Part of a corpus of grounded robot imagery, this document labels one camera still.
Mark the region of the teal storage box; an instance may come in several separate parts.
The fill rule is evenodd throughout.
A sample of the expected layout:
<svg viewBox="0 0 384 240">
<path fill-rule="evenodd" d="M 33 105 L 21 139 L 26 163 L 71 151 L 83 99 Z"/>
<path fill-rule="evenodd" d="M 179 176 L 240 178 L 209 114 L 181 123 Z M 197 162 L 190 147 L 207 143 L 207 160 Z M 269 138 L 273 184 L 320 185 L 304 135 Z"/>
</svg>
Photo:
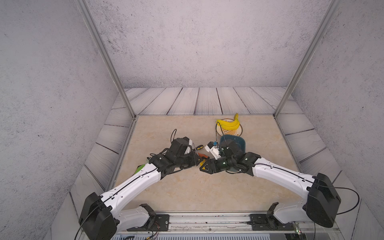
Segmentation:
<svg viewBox="0 0 384 240">
<path fill-rule="evenodd" d="M 220 138 L 219 145 L 221 146 L 225 141 L 232 140 L 236 144 L 238 144 L 241 148 L 241 150 L 245 153 L 246 152 L 246 141 L 239 137 L 234 135 L 223 135 Z"/>
</svg>

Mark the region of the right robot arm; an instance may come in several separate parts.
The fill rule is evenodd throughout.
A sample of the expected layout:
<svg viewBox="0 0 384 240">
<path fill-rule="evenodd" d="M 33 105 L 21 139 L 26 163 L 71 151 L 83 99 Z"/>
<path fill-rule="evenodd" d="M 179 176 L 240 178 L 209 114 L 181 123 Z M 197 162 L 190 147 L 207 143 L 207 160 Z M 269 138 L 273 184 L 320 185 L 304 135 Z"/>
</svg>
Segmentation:
<svg viewBox="0 0 384 240">
<path fill-rule="evenodd" d="M 267 217 L 274 224 L 312 221 L 325 228 L 334 226 L 341 198 L 328 176 L 321 173 L 312 176 L 284 168 L 258 154 L 245 153 L 232 140 L 221 145 L 209 142 L 205 150 L 213 158 L 205 158 L 200 167 L 202 172 L 210 175 L 225 171 L 248 174 L 269 180 L 302 198 L 291 204 L 273 203 Z"/>
</svg>

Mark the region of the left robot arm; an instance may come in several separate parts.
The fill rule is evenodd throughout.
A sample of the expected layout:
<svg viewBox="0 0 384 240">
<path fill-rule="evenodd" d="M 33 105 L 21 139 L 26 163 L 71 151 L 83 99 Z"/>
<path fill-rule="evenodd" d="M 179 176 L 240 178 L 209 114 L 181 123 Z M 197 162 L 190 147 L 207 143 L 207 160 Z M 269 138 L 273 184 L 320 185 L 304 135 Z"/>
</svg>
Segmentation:
<svg viewBox="0 0 384 240">
<path fill-rule="evenodd" d="M 124 211 L 124 207 L 141 192 L 165 176 L 197 166 L 199 157 L 188 137 L 176 138 L 159 154 L 151 154 L 148 163 L 137 168 L 122 184 L 98 195 L 87 196 L 79 219 L 81 230 L 90 240 L 110 240 L 124 230 L 151 231 L 156 213 L 148 204 Z"/>
</svg>

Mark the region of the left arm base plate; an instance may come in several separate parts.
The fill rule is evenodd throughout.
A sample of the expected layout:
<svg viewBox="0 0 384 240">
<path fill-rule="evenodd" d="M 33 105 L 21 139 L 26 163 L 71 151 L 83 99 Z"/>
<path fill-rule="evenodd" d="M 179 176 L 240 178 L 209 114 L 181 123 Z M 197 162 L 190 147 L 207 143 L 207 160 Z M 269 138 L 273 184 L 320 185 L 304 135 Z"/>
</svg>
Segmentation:
<svg viewBox="0 0 384 240">
<path fill-rule="evenodd" d="M 169 230 L 170 215 L 156 214 L 150 216 L 147 222 L 142 227 L 131 228 L 128 231 L 133 232 L 143 232 L 143 231 L 153 231 L 153 232 L 167 232 Z"/>
</svg>

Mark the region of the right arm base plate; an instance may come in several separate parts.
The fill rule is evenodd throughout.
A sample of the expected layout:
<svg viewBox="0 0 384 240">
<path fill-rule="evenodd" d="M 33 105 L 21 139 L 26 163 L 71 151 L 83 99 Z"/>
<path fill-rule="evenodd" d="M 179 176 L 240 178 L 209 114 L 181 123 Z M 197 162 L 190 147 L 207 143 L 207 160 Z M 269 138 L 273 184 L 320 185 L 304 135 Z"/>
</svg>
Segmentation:
<svg viewBox="0 0 384 240">
<path fill-rule="evenodd" d="M 283 224 L 274 216 L 266 214 L 251 214 L 247 225 L 252 227 L 253 231 L 294 231 L 292 223 Z"/>
</svg>

